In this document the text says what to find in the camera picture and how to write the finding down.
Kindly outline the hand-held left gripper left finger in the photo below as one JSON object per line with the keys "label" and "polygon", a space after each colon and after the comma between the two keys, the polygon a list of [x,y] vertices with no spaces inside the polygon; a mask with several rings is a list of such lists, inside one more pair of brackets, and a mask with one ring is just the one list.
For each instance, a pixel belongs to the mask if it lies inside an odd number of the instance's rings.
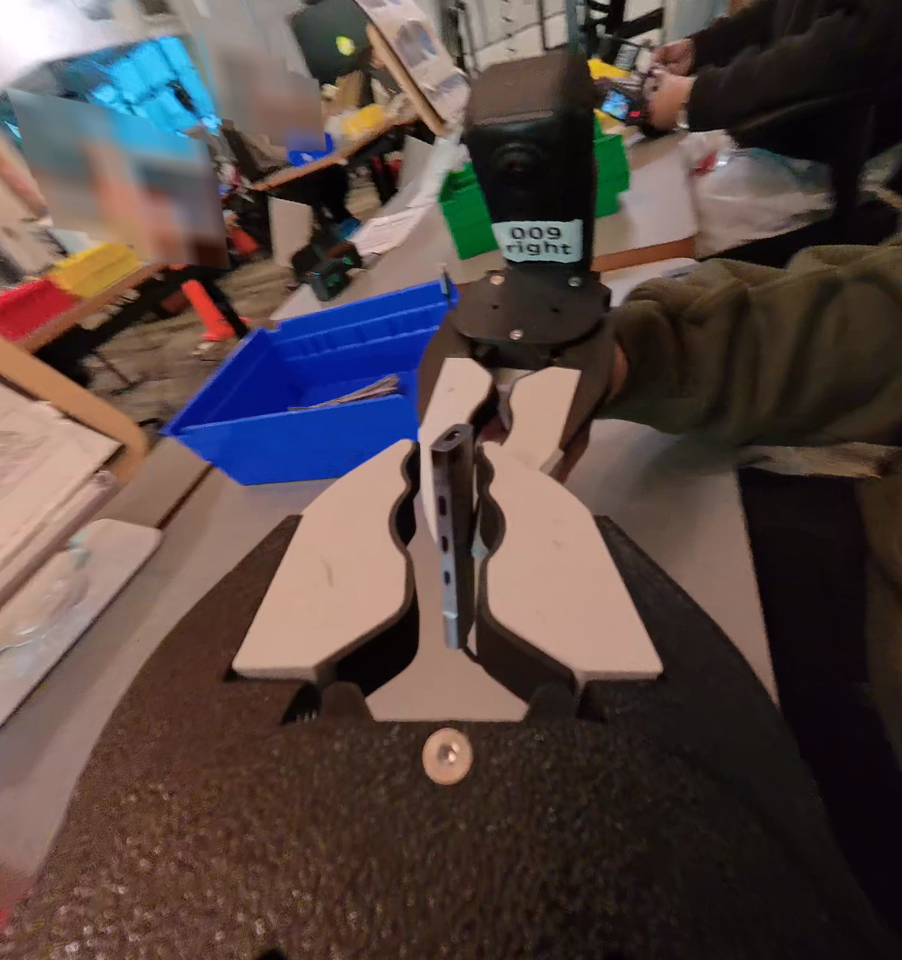
{"label": "hand-held left gripper left finger", "polygon": [[404,645],[416,612],[409,542],[419,445],[399,439],[328,486],[298,517],[231,670],[321,689],[381,637]]}

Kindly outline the person's right hand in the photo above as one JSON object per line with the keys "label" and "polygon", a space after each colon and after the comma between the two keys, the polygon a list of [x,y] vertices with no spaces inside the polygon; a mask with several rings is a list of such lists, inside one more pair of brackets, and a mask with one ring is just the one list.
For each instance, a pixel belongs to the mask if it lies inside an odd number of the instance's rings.
{"label": "person's right hand", "polygon": [[625,352],[615,332],[604,324],[586,340],[574,343],[556,359],[556,366],[579,374],[550,474],[565,484],[587,450],[592,421],[623,390],[628,373]]}

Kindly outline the green plastic bin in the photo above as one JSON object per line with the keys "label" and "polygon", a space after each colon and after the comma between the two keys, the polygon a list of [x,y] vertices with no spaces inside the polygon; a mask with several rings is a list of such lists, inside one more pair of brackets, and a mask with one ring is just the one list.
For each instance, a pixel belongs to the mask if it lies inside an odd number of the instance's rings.
{"label": "green plastic bin", "polygon": [[[625,140],[620,133],[594,135],[597,162],[595,218],[618,212],[619,200],[630,187],[630,166]],[[451,170],[438,194],[449,234],[461,260],[475,258],[497,248],[486,203],[471,163]]]}

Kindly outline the person's body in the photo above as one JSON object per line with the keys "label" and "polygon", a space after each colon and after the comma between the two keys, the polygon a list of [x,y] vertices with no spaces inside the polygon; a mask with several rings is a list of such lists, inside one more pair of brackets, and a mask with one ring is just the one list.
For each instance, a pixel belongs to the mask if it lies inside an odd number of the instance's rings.
{"label": "person's body", "polygon": [[902,942],[902,771],[866,662],[854,484],[755,467],[738,478],[780,706],[855,877]]}

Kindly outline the blue plastic bin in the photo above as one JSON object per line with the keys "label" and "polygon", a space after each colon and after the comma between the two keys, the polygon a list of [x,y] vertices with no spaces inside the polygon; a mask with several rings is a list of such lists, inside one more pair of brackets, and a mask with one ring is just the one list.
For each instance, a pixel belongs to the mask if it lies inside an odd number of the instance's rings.
{"label": "blue plastic bin", "polygon": [[456,304],[443,277],[256,330],[164,433],[243,486],[348,474],[416,439],[417,368]]}

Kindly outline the yellow plastic bin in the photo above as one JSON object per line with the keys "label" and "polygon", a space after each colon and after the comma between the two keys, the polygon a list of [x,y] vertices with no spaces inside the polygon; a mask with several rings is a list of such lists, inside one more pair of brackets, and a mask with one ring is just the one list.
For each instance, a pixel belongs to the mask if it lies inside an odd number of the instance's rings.
{"label": "yellow plastic bin", "polygon": [[143,266],[128,246],[106,242],[74,253],[47,272],[48,279],[61,291],[87,300]]}

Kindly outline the black device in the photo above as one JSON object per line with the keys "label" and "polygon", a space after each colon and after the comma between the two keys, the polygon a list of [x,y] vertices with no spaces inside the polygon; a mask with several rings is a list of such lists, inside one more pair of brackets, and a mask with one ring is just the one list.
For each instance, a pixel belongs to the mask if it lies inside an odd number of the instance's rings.
{"label": "black device", "polygon": [[361,270],[363,261],[356,245],[348,240],[330,247],[301,247],[289,259],[298,287],[307,286],[325,304],[336,299],[350,284],[350,274]]}

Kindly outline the handheld device with screen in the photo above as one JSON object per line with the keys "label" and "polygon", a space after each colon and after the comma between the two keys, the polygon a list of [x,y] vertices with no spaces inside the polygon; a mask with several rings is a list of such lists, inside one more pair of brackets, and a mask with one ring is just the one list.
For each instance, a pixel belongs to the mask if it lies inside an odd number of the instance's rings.
{"label": "handheld device with screen", "polygon": [[648,121],[649,98],[642,85],[614,79],[603,95],[600,110],[626,126],[639,127]]}

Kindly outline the white instruction sheet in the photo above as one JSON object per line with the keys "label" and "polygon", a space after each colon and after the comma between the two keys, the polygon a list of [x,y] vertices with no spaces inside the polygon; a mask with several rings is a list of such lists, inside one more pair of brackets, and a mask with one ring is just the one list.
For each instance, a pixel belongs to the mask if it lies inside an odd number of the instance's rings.
{"label": "white instruction sheet", "polygon": [[0,572],[120,448],[0,383]]}

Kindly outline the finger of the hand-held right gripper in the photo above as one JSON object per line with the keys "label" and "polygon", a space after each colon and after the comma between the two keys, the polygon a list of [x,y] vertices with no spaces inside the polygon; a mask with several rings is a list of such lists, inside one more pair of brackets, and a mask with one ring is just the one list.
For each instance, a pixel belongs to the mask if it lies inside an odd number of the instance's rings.
{"label": "finger of the hand-held right gripper", "polygon": [[496,374],[496,443],[542,474],[569,476],[584,450],[583,440],[564,439],[579,380],[579,370],[562,366]]}
{"label": "finger of the hand-held right gripper", "polygon": [[433,542],[437,541],[432,446],[448,429],[472,425],[495,392],[490,371],[465,358],[443,361],[419,426],[420,496]]}

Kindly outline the red plastic bin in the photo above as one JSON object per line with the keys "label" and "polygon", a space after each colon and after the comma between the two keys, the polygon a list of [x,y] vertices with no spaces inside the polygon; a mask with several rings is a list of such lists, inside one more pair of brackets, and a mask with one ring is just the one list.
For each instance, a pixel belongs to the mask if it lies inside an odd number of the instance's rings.
{"label": "red plastic bin", "polygon": [[78,304],[78,298],[40,277],[0,291],[0,335],[10,341],[25,339]]}

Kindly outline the white plastic bag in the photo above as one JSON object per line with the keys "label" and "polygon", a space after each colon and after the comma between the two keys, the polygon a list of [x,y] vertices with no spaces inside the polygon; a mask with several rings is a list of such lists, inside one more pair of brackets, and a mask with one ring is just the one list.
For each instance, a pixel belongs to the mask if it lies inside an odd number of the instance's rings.
{"label": "white plastic bag", "polygon": [[689,133],[681,150],[697,213],[698,259],[798,230],[834,208],[821,163],[742,148],[724,131]]}

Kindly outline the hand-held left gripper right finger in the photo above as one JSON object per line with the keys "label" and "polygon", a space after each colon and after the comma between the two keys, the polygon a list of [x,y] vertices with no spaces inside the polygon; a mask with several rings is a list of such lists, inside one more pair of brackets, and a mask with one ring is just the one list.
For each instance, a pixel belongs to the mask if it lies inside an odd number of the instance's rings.
{"label": "hand-held left gripper right finger", "polygon": [[588,508],[499,443],[481,445],[476,471],[483,670],[526,703],[547,685],[579,697],[589,683],[660,677],[660,655]]}

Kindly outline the orange traffic cone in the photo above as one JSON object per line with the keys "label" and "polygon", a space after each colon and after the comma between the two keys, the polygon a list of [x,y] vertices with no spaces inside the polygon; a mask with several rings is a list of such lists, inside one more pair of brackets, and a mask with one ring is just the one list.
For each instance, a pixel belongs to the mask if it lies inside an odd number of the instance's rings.
{"label": "orange traffic cone", "polygon": [[205,342],[240,341],[247,335],[249,330],[244,320],[230,306],[227,310],[223,309],[225,297],[215,299],[207,286],[197,279],[183,281],[181,291],[201,321]]}

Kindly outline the grey usb hub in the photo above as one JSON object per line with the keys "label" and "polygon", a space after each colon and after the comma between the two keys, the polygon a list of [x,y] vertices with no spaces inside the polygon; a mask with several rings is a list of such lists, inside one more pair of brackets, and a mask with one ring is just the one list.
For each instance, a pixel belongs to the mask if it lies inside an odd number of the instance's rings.
{"label": "grey usb hub", "polygon": [[449,426],[431,445],[444,640],[457,651],[467,647],[475,617],[474,452],[473,428],[466,423]]}

